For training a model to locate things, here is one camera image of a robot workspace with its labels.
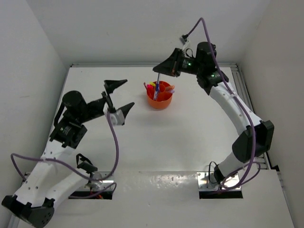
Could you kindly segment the blue pen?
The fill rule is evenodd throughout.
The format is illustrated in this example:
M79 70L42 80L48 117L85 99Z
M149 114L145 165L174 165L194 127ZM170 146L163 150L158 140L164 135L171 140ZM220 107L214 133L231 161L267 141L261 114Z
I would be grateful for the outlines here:
M155 86L155 92L154 92L154 101L157 100L157 96L158 96L158 92L159 92L159 81L160 81L160 73L158 73L158 76L157 76L157 80L156 80L156 86Z

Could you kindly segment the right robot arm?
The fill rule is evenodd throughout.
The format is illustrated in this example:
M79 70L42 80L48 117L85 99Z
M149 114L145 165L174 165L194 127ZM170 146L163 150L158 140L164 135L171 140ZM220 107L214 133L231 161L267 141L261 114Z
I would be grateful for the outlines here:
M176 48L153 71L172 77L179 77L181 73L195 75L199 86L220 105L235 126L238 138L232 144L232 152L216 165L211 176L213 183L220 184L270 149L274 125L258 117L233 91L228 77L215 64L216 54L216 46L208 42L197 45L195 57L186 56Z

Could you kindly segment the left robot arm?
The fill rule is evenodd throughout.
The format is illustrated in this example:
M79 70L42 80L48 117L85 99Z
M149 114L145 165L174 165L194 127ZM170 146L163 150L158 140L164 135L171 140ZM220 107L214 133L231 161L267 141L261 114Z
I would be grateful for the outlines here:
M76 166L65 162L87 132L85 123L99 117L106 117L110 128L122 126L133 103L115 108L110 95L126 80L105 80L100 99L87 103L79 91L65 93L54 118L45 150L36 159L36 166L23 178L23 184L12 195L2 200L2 206L19 219L36 228L45 227L58 206L72 198L79 188L94 182L104 182L113 176L97 178L98 169L84 155L76 155Z

